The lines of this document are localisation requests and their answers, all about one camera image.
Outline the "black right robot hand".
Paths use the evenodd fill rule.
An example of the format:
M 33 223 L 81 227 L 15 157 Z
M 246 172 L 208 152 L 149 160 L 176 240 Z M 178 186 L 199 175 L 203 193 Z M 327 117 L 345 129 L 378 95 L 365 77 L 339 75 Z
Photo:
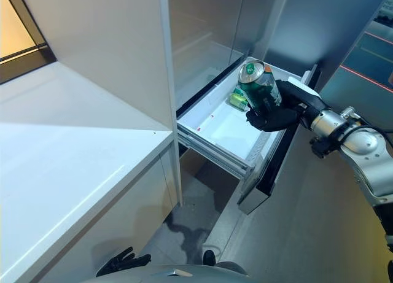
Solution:
M 293 77 L 277 80 L 276 84 L 282 98 L 278 110 L 268 115 L 259 115 L 253 109 L 246 112 L 247 121 L 258 130 L 274 132 L 298 123 L 310 129 L 314 119 L 330 108 L 319 93 Z

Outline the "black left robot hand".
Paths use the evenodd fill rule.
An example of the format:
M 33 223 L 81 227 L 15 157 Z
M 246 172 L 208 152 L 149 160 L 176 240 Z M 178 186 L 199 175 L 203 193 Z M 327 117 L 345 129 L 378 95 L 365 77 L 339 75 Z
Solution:
M 112 257 L 107 263 L 105 263 L 104 266 L 102 266 L 97 272 L 96 277 L 123 271 L 126 269 L 146 266 L 150 262 L 151 254 L 145 254 L 140 257 L 136 257 L 135 253 L 133 252 L 133 247 L 131 246 Z

